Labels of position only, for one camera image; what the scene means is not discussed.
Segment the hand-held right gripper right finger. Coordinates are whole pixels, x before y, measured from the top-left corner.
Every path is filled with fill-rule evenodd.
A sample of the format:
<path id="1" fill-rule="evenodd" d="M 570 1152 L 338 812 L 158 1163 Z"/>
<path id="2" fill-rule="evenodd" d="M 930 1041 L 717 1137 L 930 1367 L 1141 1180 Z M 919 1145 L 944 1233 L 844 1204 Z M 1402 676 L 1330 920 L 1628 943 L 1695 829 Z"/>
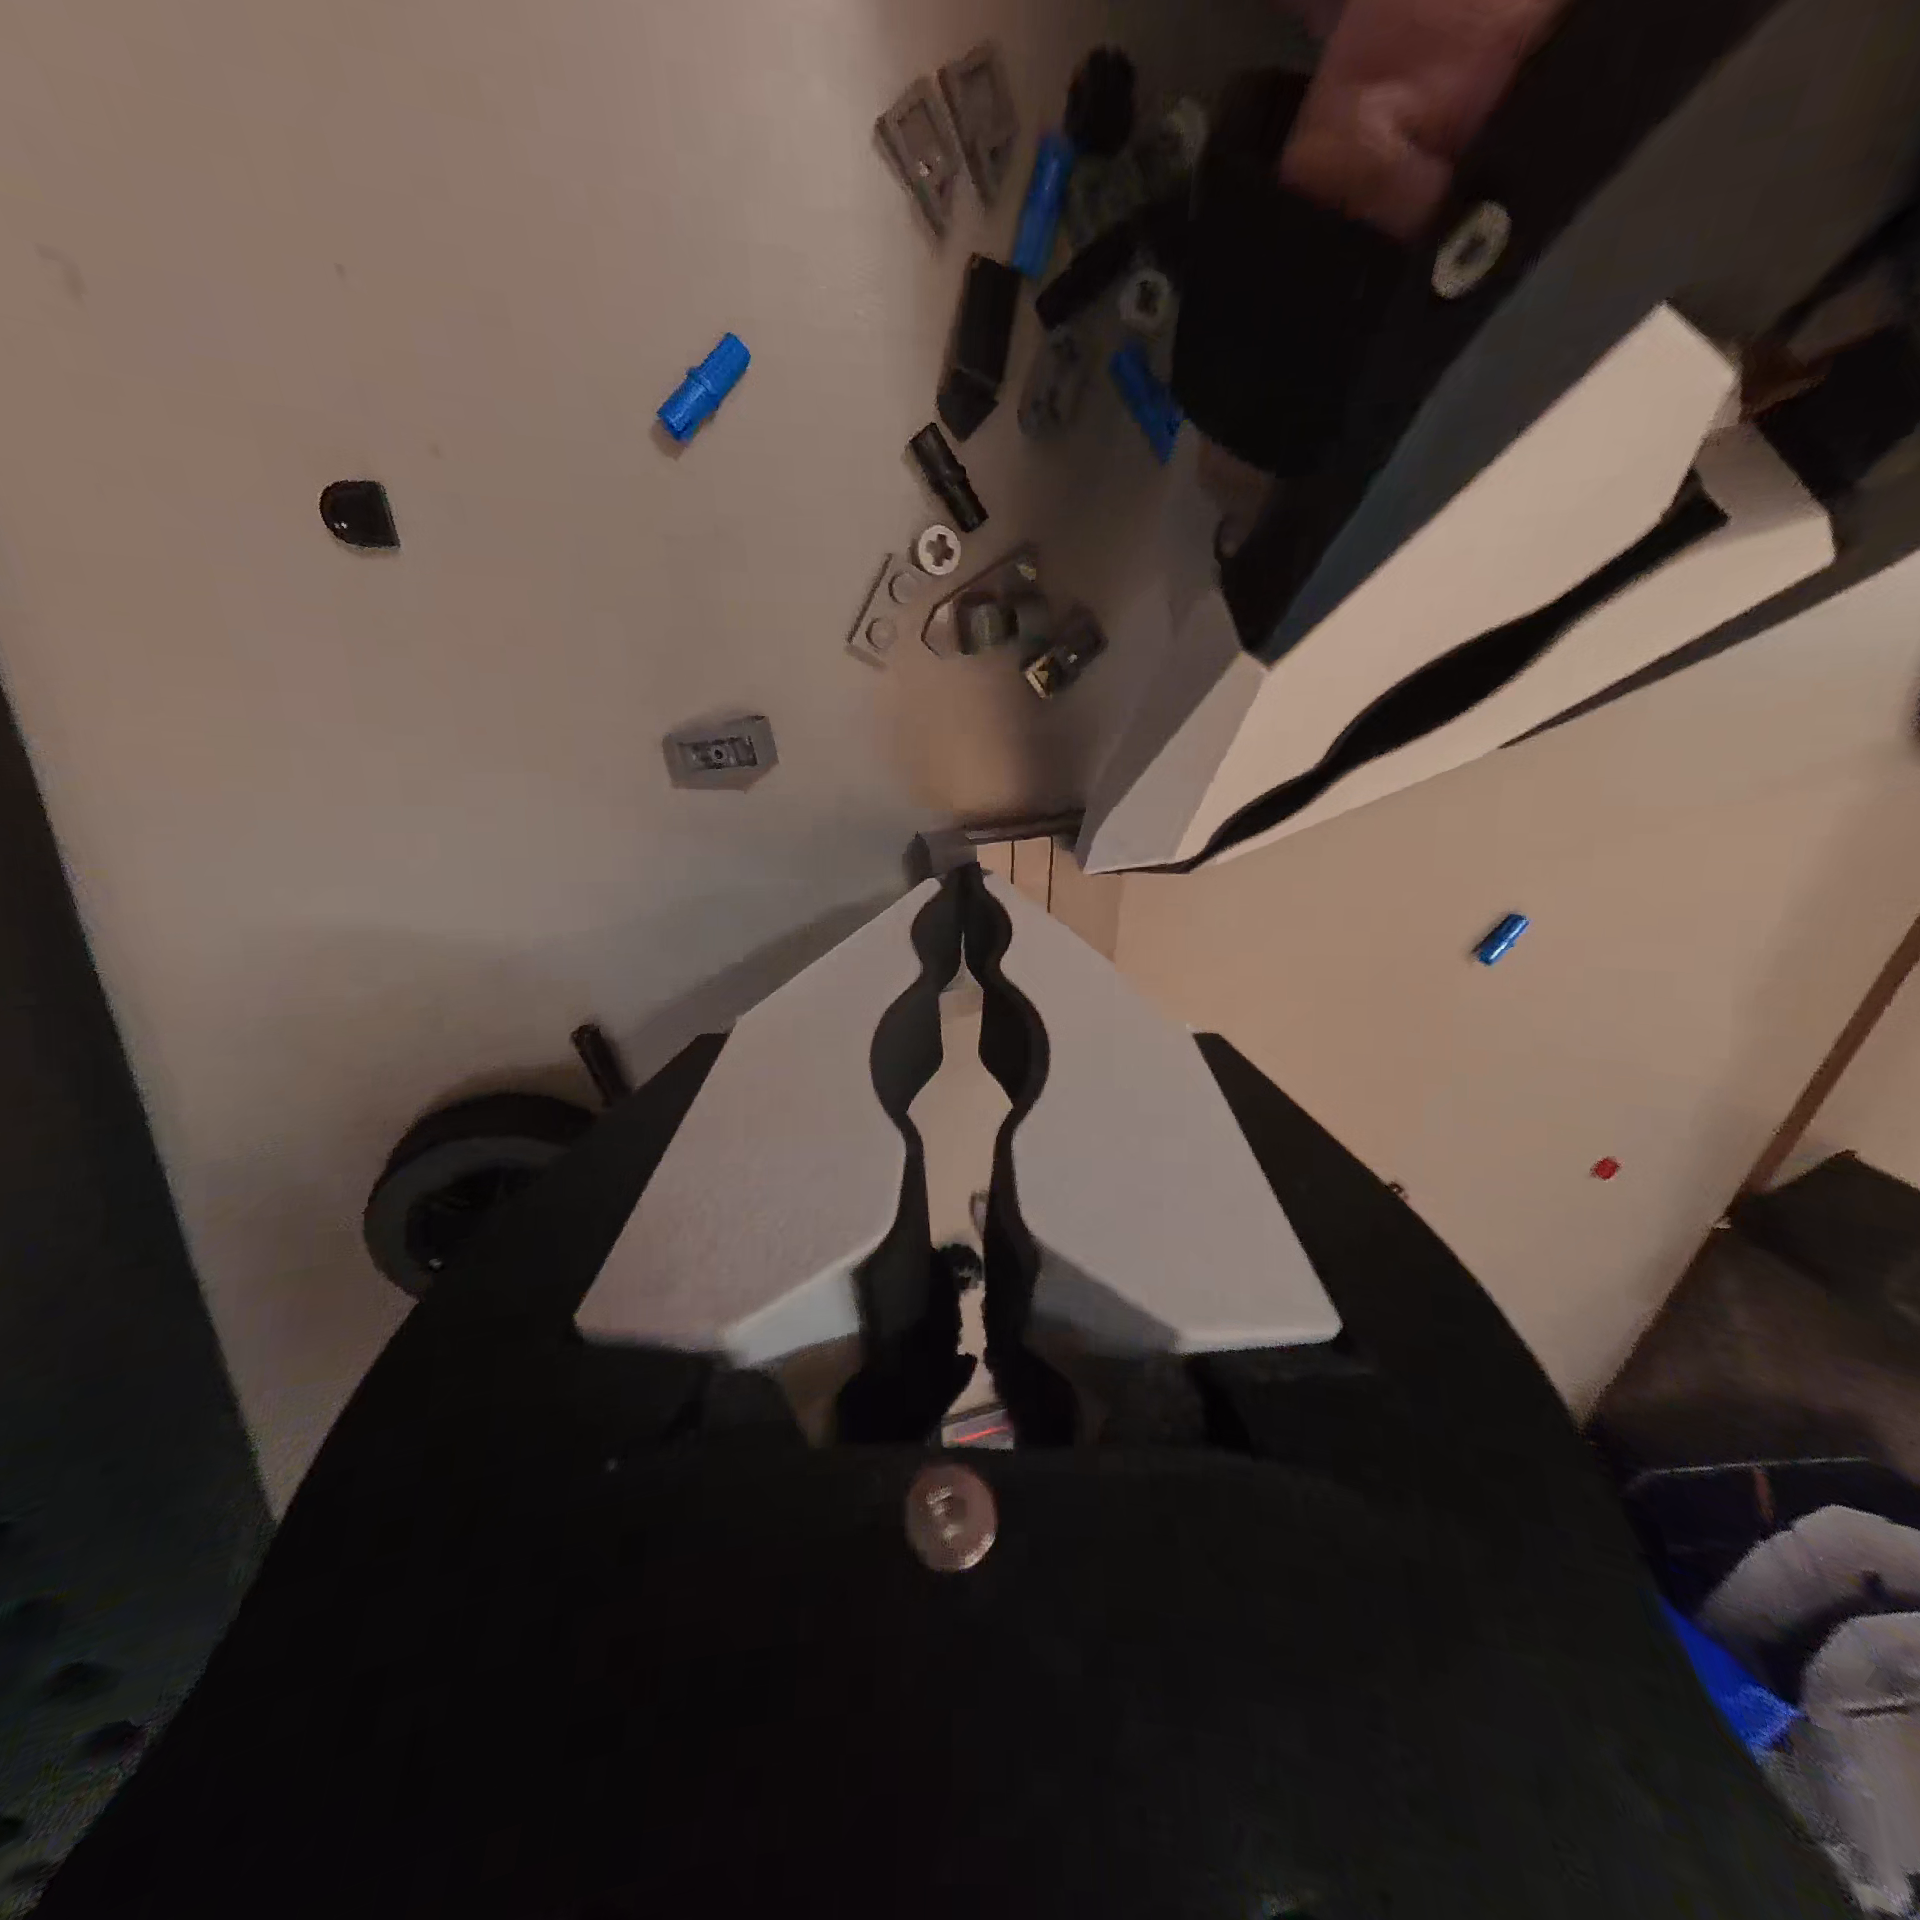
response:
<path id="1" fill-rule="evenodd" d="M 1083 1445 L 1130 1401 L 1181 1427 L 1195 1359 L 1330 1353 L 1340 1310 L 1197 1037 L 980 869 L 959 925 L 1006 1097 L 980 1311 L 1015 1443 Z"/>

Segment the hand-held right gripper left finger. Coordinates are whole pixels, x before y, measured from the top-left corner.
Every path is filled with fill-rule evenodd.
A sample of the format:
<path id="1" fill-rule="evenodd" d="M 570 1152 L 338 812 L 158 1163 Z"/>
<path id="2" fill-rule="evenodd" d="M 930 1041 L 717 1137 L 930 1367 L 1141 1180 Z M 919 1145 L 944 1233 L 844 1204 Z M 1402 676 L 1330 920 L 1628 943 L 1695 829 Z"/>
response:
<path id="1" fill-rule="evenodd" d="M 588 1340 L 779 1376 L 845 1443 L 936 1433 L 970 1357 L 909 1110 L 967 902 L 923 881 L 731 1023 L 583 1296 Z"/>

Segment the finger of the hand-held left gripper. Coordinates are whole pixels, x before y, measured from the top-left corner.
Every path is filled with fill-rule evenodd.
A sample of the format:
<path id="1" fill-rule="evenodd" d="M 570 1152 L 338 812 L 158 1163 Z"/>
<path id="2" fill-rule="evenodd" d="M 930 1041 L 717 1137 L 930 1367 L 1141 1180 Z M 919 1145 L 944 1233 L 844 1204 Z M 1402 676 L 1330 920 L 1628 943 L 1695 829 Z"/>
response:
<path id="1" fill-rule="evenodd" d="M 1303 638 L 1262 660 L 1224 584 L 1167 590 L 1160 660 L 1085 812 L 1085 870 L 1178 863 L 1315 773 L 1460 647 L 1531 617 L 1654 527 L 1736 412 L 1736 352 L 1656 305 Z"/>
<path id="2" fill-rule="evenodd" d="M 1195 869 L 1440 776 L 1548 726 L 1832 561 L 1827 504 L 1762 431 L 1695 455 L 1667 513 L 1549 604 L 1407 671 L 1290 780 L 1271 776 Z"/>

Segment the grey lego tile assembly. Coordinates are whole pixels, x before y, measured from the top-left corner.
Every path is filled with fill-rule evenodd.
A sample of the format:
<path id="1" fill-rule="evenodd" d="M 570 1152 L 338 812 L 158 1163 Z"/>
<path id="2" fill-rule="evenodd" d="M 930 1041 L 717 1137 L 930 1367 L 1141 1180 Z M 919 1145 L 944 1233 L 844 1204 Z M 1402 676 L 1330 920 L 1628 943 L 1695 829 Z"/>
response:
<path id="1" fill-rule="evenodd" d="M 1070 808 L 926 828 L 907 844 L 902 870 L 909 879 L 932 879 L 979 867 L 1115 963 L 1124 877 L 1083 863 L 1077 851 L 1080 824 L 1083 814 Z"/>

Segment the black lego wheel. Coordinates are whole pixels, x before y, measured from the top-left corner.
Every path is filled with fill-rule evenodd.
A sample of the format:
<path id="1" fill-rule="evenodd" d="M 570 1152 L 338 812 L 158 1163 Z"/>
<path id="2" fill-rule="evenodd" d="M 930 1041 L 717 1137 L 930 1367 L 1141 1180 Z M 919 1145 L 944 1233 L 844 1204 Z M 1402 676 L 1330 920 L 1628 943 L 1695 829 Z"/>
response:
<path id="1" fill-rule="evenodd" d="M 572 1149 L 596 1112 L 543 1092 L 483 1092 L 416 1119 L 364 1206 L 376 1272 L 419 1300 L 515 1193 Z"/>

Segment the grey lego slope brick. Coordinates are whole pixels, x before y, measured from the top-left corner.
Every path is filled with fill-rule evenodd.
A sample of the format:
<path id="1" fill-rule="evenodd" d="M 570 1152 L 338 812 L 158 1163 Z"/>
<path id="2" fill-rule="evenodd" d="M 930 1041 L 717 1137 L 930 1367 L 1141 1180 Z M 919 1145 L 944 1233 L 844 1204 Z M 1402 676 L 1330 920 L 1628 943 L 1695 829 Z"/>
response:
<path id="1" fill-rule="evenodd" d="M 779 765 L 773 723 L 738 713 L 662 733 L 662 765 L 678 791 L 746 791 Z"/>

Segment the pile of small lego pieces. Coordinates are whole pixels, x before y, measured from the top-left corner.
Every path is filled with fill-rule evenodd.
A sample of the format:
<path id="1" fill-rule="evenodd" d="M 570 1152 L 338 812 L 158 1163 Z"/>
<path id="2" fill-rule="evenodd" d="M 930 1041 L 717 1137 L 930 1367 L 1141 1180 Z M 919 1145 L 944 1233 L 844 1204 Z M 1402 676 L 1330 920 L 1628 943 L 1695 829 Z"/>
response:
<path id="1" fill-rule="evenodd" d="M 916 643 L 946 662 L 1007 656 L 1048 703 L 1106 653 L 1091 607 L 1046 584 L 1039 549 L 970 551 L 990 508 L 962 446 L 1011 412 L 1022 444 L 1062 444 L 1103 376 L 1155 463 L 1170 463 L 1184 408 L 1167 345 L 1180 316 L 1192 174 L 1207 109 L 1141 108 L 1136 63 L 1098 45 L 1045 125 L 1002 251 L 974 251 L 932 393 L 932 417 L 902 444 L 930 517 L 872 568 L 845 652 L 888 665 Z"/>

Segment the black lego set box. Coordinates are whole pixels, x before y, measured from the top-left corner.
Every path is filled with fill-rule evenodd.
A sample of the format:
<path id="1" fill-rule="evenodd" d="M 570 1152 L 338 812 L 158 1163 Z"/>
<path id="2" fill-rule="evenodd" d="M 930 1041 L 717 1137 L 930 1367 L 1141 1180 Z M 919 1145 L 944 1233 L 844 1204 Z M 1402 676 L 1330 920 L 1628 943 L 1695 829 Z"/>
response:
<path id="1" fill-rule="evenodd" d="M 1645 1471 L 1863 1460 L 1917 1481 L 1917 1189 L 1839 1152 L 1736 1199 L 1599 1392 Z"/>

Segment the person's left hand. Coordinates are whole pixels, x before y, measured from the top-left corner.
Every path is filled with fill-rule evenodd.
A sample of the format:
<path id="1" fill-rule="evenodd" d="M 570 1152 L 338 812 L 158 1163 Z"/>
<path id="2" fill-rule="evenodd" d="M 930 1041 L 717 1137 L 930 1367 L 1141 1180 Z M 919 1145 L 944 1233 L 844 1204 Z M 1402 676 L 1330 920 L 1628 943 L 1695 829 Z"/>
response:
<path id="1" fill-rule="evenodd" d="M 1411 240 L 1562 1 L 1298 4 L 1319 56 L 1290 125 L 1280 184 Z"/>

